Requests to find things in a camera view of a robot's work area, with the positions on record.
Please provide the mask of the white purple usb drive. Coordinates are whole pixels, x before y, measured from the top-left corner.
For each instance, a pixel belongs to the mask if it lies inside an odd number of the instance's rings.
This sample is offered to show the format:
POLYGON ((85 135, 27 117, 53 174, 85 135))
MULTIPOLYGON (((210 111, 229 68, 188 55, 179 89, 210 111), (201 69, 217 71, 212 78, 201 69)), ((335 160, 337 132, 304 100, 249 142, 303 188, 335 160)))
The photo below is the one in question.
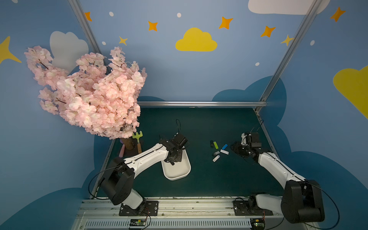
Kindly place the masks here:
POLYGON ((212 161, 216 162, 220 158, 220 155, 217 155, 212 161))

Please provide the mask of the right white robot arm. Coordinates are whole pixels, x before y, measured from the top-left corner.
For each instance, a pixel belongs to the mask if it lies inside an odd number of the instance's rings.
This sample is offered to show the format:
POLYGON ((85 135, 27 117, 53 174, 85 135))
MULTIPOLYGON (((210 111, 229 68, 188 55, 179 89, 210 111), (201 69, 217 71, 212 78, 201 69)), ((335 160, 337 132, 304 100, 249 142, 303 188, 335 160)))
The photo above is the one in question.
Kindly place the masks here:
POLYGON ((282 196, 257 194, 250 197, 250 207, 282 214, 289 223, 322 222, 325 220, 320 185, 307 180, 284 164, 274 153, 251 148, 239 141, 231 150, 245 158, 252 158, 265 168, 284 189, 282 196))

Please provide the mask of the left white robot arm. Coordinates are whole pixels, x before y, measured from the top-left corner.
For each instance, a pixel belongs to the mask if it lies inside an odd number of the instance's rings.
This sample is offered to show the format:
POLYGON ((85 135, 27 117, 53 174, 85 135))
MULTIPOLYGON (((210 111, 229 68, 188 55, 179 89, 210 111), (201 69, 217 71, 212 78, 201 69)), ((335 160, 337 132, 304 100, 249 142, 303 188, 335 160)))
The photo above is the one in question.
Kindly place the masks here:
POLYGON ((161 140, 152 148, 130 158, 115 158, 103 172, 98 185, 113 205, 127 205, 140 209, 144 198, 133 189, 134 179, 156 163, 162 164, 164 176, 175 181, 186 177, 191 171, 185 150, 187 139, 177 134, 170 140, 161 140))

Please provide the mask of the white rectangular usb drive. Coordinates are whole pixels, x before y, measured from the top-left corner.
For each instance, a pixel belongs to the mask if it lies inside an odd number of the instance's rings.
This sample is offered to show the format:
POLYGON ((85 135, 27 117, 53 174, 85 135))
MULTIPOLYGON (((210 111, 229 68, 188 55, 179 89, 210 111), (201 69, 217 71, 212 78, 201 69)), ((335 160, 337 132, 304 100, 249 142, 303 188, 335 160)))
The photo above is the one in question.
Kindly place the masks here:
POLYGON ((226 151, 226 150, 221 149, 220 152, 223 153, 223 154, 229 155, 229 152, 226 151))

